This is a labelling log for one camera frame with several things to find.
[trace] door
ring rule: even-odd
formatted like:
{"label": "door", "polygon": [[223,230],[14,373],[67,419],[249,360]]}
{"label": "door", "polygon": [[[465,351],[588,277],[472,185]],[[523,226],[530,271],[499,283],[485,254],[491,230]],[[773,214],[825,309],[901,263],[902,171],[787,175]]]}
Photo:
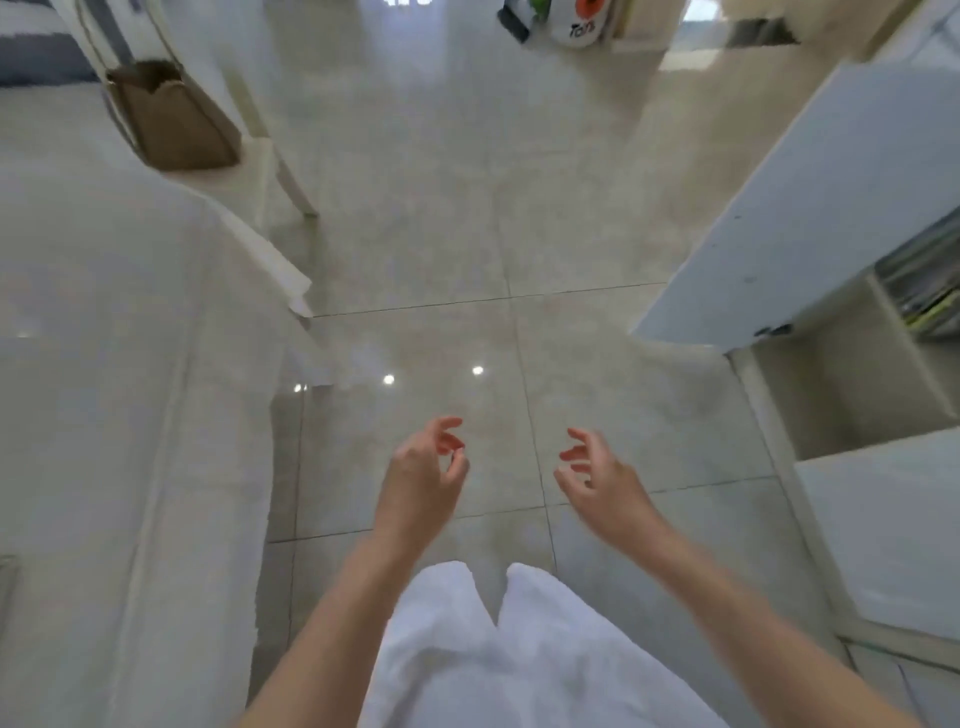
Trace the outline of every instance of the door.
{"label": "door", "polygon": [[839,68],[635,334],[728,351],[790,322],[960,206],[958,119],[960,74]]}

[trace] cabinet door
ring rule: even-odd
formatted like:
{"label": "cabinet door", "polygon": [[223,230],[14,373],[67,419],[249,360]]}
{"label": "cabinet door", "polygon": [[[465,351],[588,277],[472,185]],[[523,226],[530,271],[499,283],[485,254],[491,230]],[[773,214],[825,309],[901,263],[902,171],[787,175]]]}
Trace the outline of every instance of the cabinet door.
{"label": "cabinet door", "polygon": [[960,428],[797,464],[864,619],[960,642]]}
{"label": "cabinet door", "polygon": [[960,205],[958,119],[958,74],[839,68],[636,334],[727,351],[790,322]]}

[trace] white robe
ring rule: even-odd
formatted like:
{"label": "white robe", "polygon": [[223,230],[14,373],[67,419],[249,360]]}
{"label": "white robe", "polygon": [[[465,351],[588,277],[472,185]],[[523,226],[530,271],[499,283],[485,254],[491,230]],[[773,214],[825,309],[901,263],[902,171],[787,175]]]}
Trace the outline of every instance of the white robe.
{"label": "white robe", "polygon": [[461,562],[422,571],[387,625],[360,728],[727,728],[546,571],[507,570],[494,624]]}

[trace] bag handle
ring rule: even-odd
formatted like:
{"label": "bag handle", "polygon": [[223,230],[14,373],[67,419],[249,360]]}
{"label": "bag handle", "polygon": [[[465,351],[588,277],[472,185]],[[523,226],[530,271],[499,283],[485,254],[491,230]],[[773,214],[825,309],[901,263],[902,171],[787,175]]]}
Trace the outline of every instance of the bag handle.
{"label": "bag handle", "polygon": [[104,56],[100,52],[100,49],[97,48],[97,44],[93,42],[93,34],[90,32],[90,27],[86,24],[86,4],[84,0],[75,0],[74,2],[74,12],[77,14],[77,20],[80,22],[80,28],[84,31],[84,37],[86,37],[86,43],[90,46],[90,50],[93,51],[93,55],[97,57],[97,62],[100,63],[100,66],[104,69],[104,73],[109,71],[109,66],[107,62],[104,61]]}
{"label": "bag handle", "polygon": [[[154,26],[154,32],[160,39],[160,43],[163,45],[164,50],[166,50],[167,54],[170,56],[170,60],[173,61],[178,68],[183,69],[183,63],[174,52],[173,46],[170,45],[169,38],[167,38],[167,35],[160,29],[160,23],[156,19],[155,7],[152,0],[146,0],[146,2],[143,4],[143,9],[147,15],[147,19],[150,20],[150,24]],[[77,14],[77,20],[80,21],[80,27],[84,31],[86,42],[93,51],[93,55],[97,57],[97,62],[103,66],[104,70],[108,71],[109,66],[107,65],[107,62],[104,61],[104,56],[100,52],[100,49],[97,47],[96,43],[93,42],[93,34],[90,32],[90,27],[86,24],[86,15],[90,12],[90,10],[86,5],[85,0],[74,0],[74,10]]]}
{"label": "bag handle", "polygon": [[160,42],[163,44],[163,47],[166,49],[167,53],[170,56],[170,60],[173,61],[177,67],[183,69],[183,63],[177,57],[177,54],[174,53],[173,47],[170,45],[170,40],[167,38],[166,33],[160,29],[160,22],[156,19],[157,16],[154,14],[154,2],[153,0],[145,0],[143,3],[144,13],[147,15],[147,19],[150,20],[150,24],[154,26],[154,32],[156,36],[160,39]]}

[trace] tile grout line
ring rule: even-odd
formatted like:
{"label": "tile grout line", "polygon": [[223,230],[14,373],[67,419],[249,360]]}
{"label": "tile grout line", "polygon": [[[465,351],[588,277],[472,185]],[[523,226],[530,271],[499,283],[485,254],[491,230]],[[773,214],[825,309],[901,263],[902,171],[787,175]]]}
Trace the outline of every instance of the tile grout line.
{"label": "tile grout line", "polygon": [[[567,293],[590,293],[591,291],[614,291],[619,288],[639,288],[640,286],[645,285],[665,285],[666,280],[654,280],[648,281],[645,283],[625,283],[624,285],[602,285],[598,288],[574,288],[569,291],[550,291],[548,293],[521,293],[517,295],[508,295],[508,296],[492,296],[486,299],[468,299],[466,301],[445,301],[441,303],[416,303],[414,305],[400,305],[394,306],[393,308],[369,308],[362,311],[343,311],[342,313],[322,313],[317,316],[312,316],[308,320],[316,321],[317,319],[330,319],[335,316],[357,316],[363,313],[384,313],[386,311],[409,311],[412,308],[432,308],[440,305],[460,305],[462,303],[486,303],[489,301],[514,301],[516,299],[534,299],[537,297],[545,296],[563,296]],[[510,283],[507,281],[508,291],[510,289]]]}
{"label": "tile grout line", "polygon": [[530,423],[530,439],[534,444],[534,459],[537,461],[537,477],[540,479],[540,495],[543,497],[543,517],[546,518],[546,532],[550,538],[550,553],[553,556],[553,572],[558,572],[557,549],[553,545],[553,529],[550,527],[550,515],[546,510],[546,488],[543,487],[543,468],[540,466],[540,452],[537,450],[537,432],[534,430],[534,416],[530,411],[530,394],[527,392],[527,373],[523,365],[523,351],[520,349],[520,324],[516,317],[516,308],[513,299],[509,301],[510,318],[514,324],[514,343],[516,344],[516,359],[520,365],[520,381],[523,384],[523,400],[527,406],[527,420]]}
{"label": "tile grout line", "polygon": [[513,291],[510,289],[510,276],[507,275],[507,258],[503,254],[503,229],[500,227],[500,196],[496,193],[496,182],[492,179],[490,159],[487,159],[487,184],[490,185],[490,201],[493,207],[493,227],[494,237],[496,238],[496,251],[500,255],[500,270],[503,271],[503,282],[507,286],[507,298],[513,298]]}
{"label": "tile grout line", "polygon": [[297,427],[297,470],[294,478],[294,538],[289,542],[282,542],[292,543],[294,545],[294,552],[290,556],[290,598],[287,599],[287,646],[284,651],[290,649],[290,642],[293,639],[294,631],[294,572],[297,566],[297,515],[300,512],[300,457],[303,452],[303,420],[305,419],[306,412],[306,398],[307,395],[304,392],[300,396],[300,421]]}
{"label": "tile grout line", "polygon": [[[713,487],[713,486],[733,485],[733,483],[749,483],[749,482],[753,482],[754,480],[771,480],[771,479],[775,479],[775,480],[776,480],[777,477],[776,477],[775,475],[751,475],[750,477],[739,477],[739,478],[734,478],[733,480],[719,480],[719,481],[717,481],[717,482],[715,482],[715,483],[697,483],[697,484],[695,484],[695,485],[684,485],[684,486],[682,486],[682,487],[680,487],[680,488],[667,488],[666,490],[660,490],[660,491],[648,491],[648,493],[649,493],[649,495],[651,495],[651,496],[659,496],[659,495],[664,494],[664,493],[679,493],[679,492],[681,492],[681,491],[690,491],[690,490],[693,490],[693,489],[695,489],[695,488],[711,488],[711,487]],[[557,502],[555,502],[555,503],[548,503],[548,502],[546,502],[546,493],[545,493],[545,489],[544,489],[544,487],[543,487],[543,481],[542,481],[542,480],[540,481],[540,491],[541,491],[542,493],[544,493],[544,499],[543,499],[544,503],[543,503],[543,505],[528,505],[528,506],[524,506],[523,508],[508,508],[507,510],[504,510],[504,511],[488,511],[487,513],[472,513],[472,514],[469,514],[469,515],[467,515],[467,516],[454,516],[454,517],[453,517],[452,519],[450,519],[450,520],[451,520],[451,521],[465,521],[466,519],[482,519],[484,516],[500,516],[500,515],[505,514],[505,513],[522,513],[523,511],[539,511],[539,510],[544,510],[544,511],[546,511],[546,510],[548,510],[548,509],[550,509],[550,508],[556,508],[556,507],[558,507],[558,506],[569,506],[569,505],[570,505],[570,502],[569,502],[568,500],[557,501]],[[336,531],[336,532],[334,532],[334,533],[322,533],[322,534],[318,534],[318,535],[316,535],[316,536],[298,536],[298,537],[295,537],[295,538],[292,538],[292,539],[279,539],[279,540],[277,540],[277,541],[270,541],[270,542],[267,542],[267,543],[269,543],[269,544],[294,544],[294,543],[296,543],[297,541],[313,541],[313,540],[315,540],[315,539],[325,539],[325,538],[327,538],[327,537],[329,537],[329,536],[349,536],[349,535],[352,534],[352,533],[366,533],[366,532],[368,532],[368,531],[370,531],[370,530],[372,530],[372,526],[371,526],[371,527],[368,527],[368,528],[355,528],[355,529],[350,530],[350,531]]]}
{"label": "tile grout line", "polygon": [[[545,505],[528,505],[523,508],[508,508],[505,511],[489,511],[488,513],[474,513],[468,516],[454,516],[450,522],[465,521],[467,519],[482,519],[485,516],[500,516],[505,513],[523,513],[524,511],[539,511],[545,509]],[[292,544],[297,541],[313,541],[315,539],[325,539],[329,536],[349,536],[354,533],[368,533],[372,530],[372,525],[368,528],[355,528],[352,531],[337,531],[336,533],[322,533],[317,536],[300,536],[294,539],[285,539],[282,541],[271,541],[271,544]]]}

